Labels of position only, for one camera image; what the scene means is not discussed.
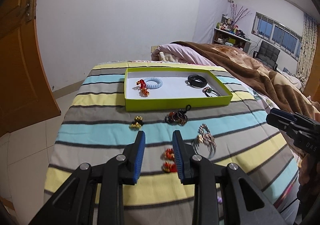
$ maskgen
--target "window frame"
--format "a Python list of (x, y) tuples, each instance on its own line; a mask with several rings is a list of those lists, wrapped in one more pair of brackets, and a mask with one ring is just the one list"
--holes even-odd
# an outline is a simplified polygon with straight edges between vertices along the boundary
[[(264, 32), (263, 32), (263, 35), (262, 34), (259, 34), (260, 32), (260, 27), (261, 27), (261, 21), (265, 21), (266, 22), (266, 27), (264, 29)], [(272, 24), (272, 29), (271, 29), (271, 34), (270, 34), (270, 37), (268, 38), (268, 36), (266, 36), (266, 30), (267, 30), (267, 26), (268, 26), (268, 23), (269, 24)], [(274, 34), (274, 31), (275, 31), (275, 28), (278, 28), (278, 32), (277, 32), (277, 36), (275, 38), (275, 40), (273, 41), (272, 38), (273, 38), (273, 34)], [(282, 33), (282, 36), (281, 36), (281, 41), (280, 43), (277, 43), (277, 39), (278, 39), (278, 34), (279, 34), (279, 31), (282, 30), (283, 33)], [(287, 44), (286, 46), (282, 46), (282, 42), (284, 40), (284, 34), (288, 33), (289, 34), (289, 37), (288, 37), (288, 41), (287, 41)], [(271, 43), (272, 45), (275, 45), (277, 46), (279, 49), (281, 49), (282, 51), (284, 51), (285, 53), (287, 53), (288, 55), (290, 55), (292, 58), (294, 58), (296, 61), (298, 61), (299, 59), (299, 55), (300, 53), (298, 54), (298, 49), (299, 49), (299, 46), (301, 44), (301, 41), (302, 41), (302, 37), (300, 35), (298, 35), (297, 33), (295, 33), (294, 31), (290, 30), (288, 27), (284, 26), (283, 24), (281, 24), (280, 22), (277, 22), (273, 19), (271, 19), (270, 17), (268, 16), (265, 16), (261, 13), (258, 13), (256, 12), (256, 15), (254, 17), (254, 21), (253, 21), (253, 25), (252, 25), (252, 30), (251, 30), (251, 34), (255, 35), (255, 36), (258, 36), (260, 38), (262, 38), (263, 40), (265, 40), (266, 42), (269, 42)], [(290, 37), (293, 37), (293, 44), (292, 44), (292, 49), (291, 51), (288, 50), (288, 45), (289, 45), (289, 40), (290, 40)]]

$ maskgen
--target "bed sheet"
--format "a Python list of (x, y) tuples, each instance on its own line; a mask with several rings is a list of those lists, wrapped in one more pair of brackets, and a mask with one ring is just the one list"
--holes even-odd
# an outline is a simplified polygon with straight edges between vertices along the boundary
[[(129, 67), (182, 67), (210, 70), (232, 92), (228, 106), (192, 108), (184, 126), (164, 121), (170, 110), (126, 112), (124, 73)], [(175, 63), (118, 62), (95, 66), (85, 79), (59, 129), (49, 161), (44, 201), (62, 185), (81, 163), (105, 163), (134, 142), (137, 131), (129, 129), (136, 115), (143, 116), (141, 128), (146, 148), (141, 176), (135, 186), (124, 185), (126, 224), (191, 224), (194, 186), (183, 186), (176, 173), (161, 169), (164, 151), (171, 147), (172, 132), (180, 130), (191, 142), (205, 123), (215, 137), (217, 151), (212, 163), (237, 163), (278, 207), (298, 177), (298, 167), (278, 129), (266, 123), (265, 110), (241, 82), (224, 68)], [(208, 156), (205, 148), (200, 154)], [(97, 189), (93, 224), (96, 224), (100, 187)], [(222, 205), (219, 205), (223, 224)]]

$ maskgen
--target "silver screw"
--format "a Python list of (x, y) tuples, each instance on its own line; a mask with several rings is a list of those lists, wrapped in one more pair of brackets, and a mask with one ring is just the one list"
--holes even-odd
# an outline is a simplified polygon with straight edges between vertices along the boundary
[(119, 155), (117, 155), (116, 159), (117, 159), (118, 161), (124, 161), (124, 160), (126, 159), (126, 157), (125, 157), (124, 154), (119, 154)]
[(232, 162), (231, 164), (229, 164), (229, 168), (231, 170), (237, 170), (239, 168), (239, 166), (236, 163)]
[(201, 157), (201, 155), (194, 154), (194, 155), (192, 156), (192, 159), (195, 160), (195, 161), (201, 161), (202, 157)]
[(88, 163), (84, 162), (84, 163), (80, 164), (80, 169), (81, 170), (88, 170), (89, 166), (90, 165)]

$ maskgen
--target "blue spiral hair tie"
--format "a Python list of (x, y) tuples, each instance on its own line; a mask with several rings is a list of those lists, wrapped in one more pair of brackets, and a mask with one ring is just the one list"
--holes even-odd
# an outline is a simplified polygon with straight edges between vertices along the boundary
[[(146, 78), (144, 81), (146, 83), (146, 89), (157, 89), (157, 88), (160, 88), (163, 84), (160, 78)], [(148, 84), (147, 82), (149, 81), (156, 82), (157, 84), (156, 85)]]

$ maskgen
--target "door panel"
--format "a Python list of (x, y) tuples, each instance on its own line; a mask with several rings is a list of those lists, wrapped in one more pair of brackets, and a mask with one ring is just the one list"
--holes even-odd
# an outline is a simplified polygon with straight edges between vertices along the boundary
[(0, 130), (13, 132), (60, 115), (41, 62), (36, 0), (0, 7)]

